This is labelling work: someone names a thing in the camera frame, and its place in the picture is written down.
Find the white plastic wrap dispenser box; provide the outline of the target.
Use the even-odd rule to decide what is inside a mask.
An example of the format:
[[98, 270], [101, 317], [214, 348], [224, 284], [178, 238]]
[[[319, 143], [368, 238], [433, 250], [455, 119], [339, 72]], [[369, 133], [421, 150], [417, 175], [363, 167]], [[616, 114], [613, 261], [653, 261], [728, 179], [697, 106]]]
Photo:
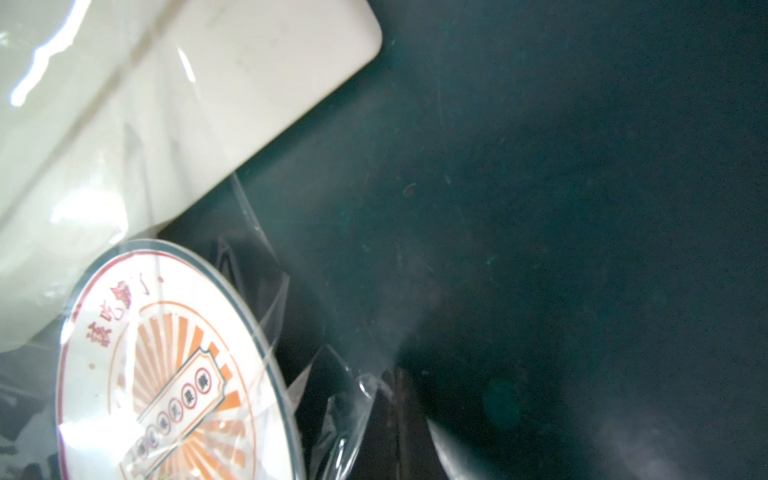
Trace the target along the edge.
[[1, 348], [367, 65], [366, 1], [5, 1]]

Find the round printed plate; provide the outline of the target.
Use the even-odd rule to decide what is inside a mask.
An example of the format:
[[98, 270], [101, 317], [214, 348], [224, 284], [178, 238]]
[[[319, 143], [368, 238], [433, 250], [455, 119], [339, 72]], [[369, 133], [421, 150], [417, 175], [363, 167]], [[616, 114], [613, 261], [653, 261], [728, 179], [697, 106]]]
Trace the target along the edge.
[[64, 479], [302, 479], [286, 384], [256, 318], [195, 253], [134, 240], [64, 310], [55, 390]]

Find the clear plastic wrap sheet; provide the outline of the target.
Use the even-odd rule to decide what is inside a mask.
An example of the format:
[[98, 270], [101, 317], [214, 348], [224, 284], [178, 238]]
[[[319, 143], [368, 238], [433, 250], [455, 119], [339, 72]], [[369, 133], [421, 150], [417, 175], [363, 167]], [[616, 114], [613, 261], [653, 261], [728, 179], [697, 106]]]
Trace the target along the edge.
[[[276, 350], [290, 277], [245, 192], [238, 173], [242, 165], [172, 221], [108, 250], [134, 240], [161, 240], [200, 256], [246, 303], [279, 367]], [[1, 348], [1, 475], [5, 479], [64, 479], [59, 472], [55, 419], [61, 325], [76, 284], [98, 257], [78, 278], [51, 323], [21, 347]], [[301, 441], [306, 472], [302, 479], [349, 479], [376, 394], [383, 386], [369, 374], [352, 374], [326, 347], [314, 353], [297, 379], [284, 381]]]

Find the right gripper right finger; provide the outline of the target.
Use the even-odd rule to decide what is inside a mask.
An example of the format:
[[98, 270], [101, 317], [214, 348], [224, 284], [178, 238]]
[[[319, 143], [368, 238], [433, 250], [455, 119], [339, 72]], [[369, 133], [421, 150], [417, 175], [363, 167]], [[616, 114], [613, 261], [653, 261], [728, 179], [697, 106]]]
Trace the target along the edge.
[[457, 434], [426, 413], [419, 386], [422, 377], [416, 370], [410, 378], [418, 440], [426, 455], [419, 469], [427, 479], [473, 479], [472, 451]]

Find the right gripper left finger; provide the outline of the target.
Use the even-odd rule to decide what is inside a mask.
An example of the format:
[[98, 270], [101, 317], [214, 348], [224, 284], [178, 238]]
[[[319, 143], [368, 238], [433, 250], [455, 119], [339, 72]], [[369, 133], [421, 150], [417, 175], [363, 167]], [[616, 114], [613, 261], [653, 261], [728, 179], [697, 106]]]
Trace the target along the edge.
[[349, 479], [413, 479], [413, 394], [399, 367], [384, 374]]

